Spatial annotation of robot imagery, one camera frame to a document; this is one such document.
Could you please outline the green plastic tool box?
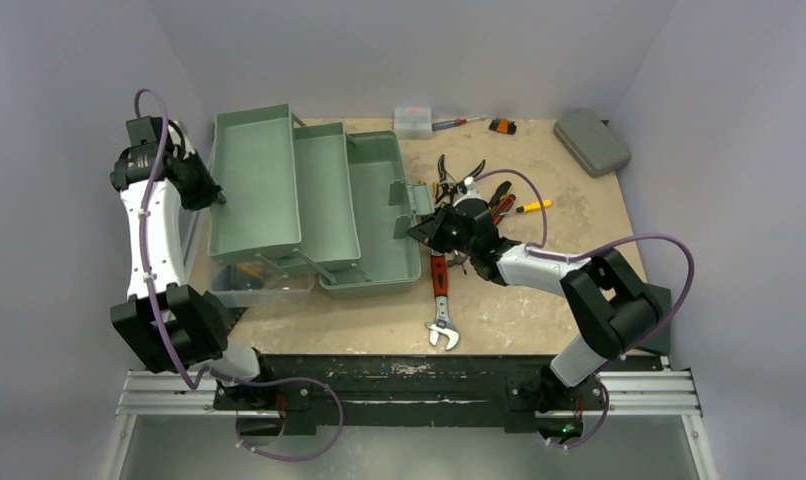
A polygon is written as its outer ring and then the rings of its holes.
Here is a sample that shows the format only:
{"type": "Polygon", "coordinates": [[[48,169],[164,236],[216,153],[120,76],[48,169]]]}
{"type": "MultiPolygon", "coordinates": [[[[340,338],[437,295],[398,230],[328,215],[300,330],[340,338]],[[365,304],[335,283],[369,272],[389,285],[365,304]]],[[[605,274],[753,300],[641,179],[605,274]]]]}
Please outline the green plastic tool box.
{"type": "Polygon", "coordinates": [[[406,235],[432,210],[408,180],[397,136],[309,125],[287,104],[220,113],[211,171],[226,201],[212,207],[206,242],[211,293],[232,308],[304,297],[338,300],[409,290],[421,250],[406,235]],[[233,266],[264,262],[276,288],[236,290],[233,266]]]}

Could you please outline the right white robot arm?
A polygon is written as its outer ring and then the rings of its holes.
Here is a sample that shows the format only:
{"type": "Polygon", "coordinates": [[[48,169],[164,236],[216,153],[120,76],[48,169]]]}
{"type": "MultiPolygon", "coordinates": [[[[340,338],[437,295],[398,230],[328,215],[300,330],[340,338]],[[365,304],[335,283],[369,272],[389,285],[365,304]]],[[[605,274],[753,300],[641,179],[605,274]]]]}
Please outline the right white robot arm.
{"type": "Polygon", "coordinates": [[[472,178],[464,190],[459,200],[437,207],[406,234],[435,253],[462,254],[487,282],[566,300],[579,332],[543,367],[538,411],[572,402],[584,381],[643,342],[670,313],[670,290],[642,280],[615,247],[569,255],[507,238],[472,178]]]}

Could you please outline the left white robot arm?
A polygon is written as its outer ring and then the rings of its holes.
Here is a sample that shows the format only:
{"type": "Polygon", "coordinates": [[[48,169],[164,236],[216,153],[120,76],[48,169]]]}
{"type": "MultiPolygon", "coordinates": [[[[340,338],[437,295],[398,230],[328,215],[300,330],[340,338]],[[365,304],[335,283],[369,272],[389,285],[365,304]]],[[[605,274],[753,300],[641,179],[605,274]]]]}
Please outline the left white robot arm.
{"type": "Polygon", "coordinates": [[[277,382],[262,372],[259,355],[227,338],[235,316],[211,292],[189,283],[180,240],[181,211],[198,211],[225,198],[179,125],[139,116],[126,123],[130,140],[110,183],[129,228],[131,266],[124,302],[111,307],[115,331],[152,373],[197,367],[238,385],[251,408],[276,399],[277,382]]]}

